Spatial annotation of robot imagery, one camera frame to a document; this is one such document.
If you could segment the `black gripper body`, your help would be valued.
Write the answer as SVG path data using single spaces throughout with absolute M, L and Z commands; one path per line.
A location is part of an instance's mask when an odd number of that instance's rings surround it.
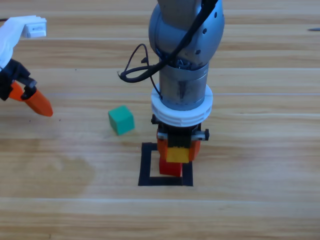
M 30 72 L 18 61 L 11 59 L 4 68 L 0 68 L 0 98 L 10 98 L 11 84 L 16 81 L 24 90 L 25 86 L 36 87 L 37 82 L 30 77 Z
M 167 140 L 169 148 L 191 148 L 195 141 L 208 141 L 210 137 L 209 129 L 202 130 L 202 124 L 196 124 L 188 127 L 177 127 L 168 125 L 160 121 L 155 114 L 152 115 L 151 123 L 158 125 L 157 139 Z

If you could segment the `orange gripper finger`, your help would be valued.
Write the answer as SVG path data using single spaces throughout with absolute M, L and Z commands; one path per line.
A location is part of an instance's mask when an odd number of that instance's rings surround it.
M 16 101 L 24 101 L 22 98 L 24 95 L 24 90 L 16 81 L 13 81 L 11 88 L 12 90 L 10 92 L 10 98 Z
M 192 162 L 198 155 L 201 147 L 200 140 L 192 140 L 188 149 L 188 161 Z
M 25 86 L 21 99 L 35 113 L 45 117 L 51 117 L 53 115 L 50 101 L 35 86 Z
M 167 139 L 157 139 L 157 150 L 160 154 L 160 158 L 162 160 L 167 159 L 167 153 L 168 153 L 168 140 Z

